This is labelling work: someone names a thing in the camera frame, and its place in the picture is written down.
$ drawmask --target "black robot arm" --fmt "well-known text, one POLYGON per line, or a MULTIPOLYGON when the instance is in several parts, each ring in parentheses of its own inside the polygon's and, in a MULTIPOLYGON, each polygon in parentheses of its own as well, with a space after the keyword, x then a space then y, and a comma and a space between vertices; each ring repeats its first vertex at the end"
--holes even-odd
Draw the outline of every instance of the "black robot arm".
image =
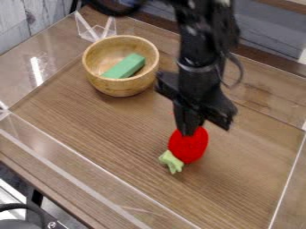
MULTIPOLYGON (((145 0, 121 12, 108 8, 101 0, 86 1, 102 14, 127 16, 136 13, 145 0)), ((156 91, 173 101, 176 128, 192 136, 205 120, 228 130, 236 107, 223 95, 223 70, 228 58, 243 67, 229 53, 237 45, 239 29, 232 14, 233 0, 163 0, 175 8, 180 32, 179 73, 159 72, 156 91)))

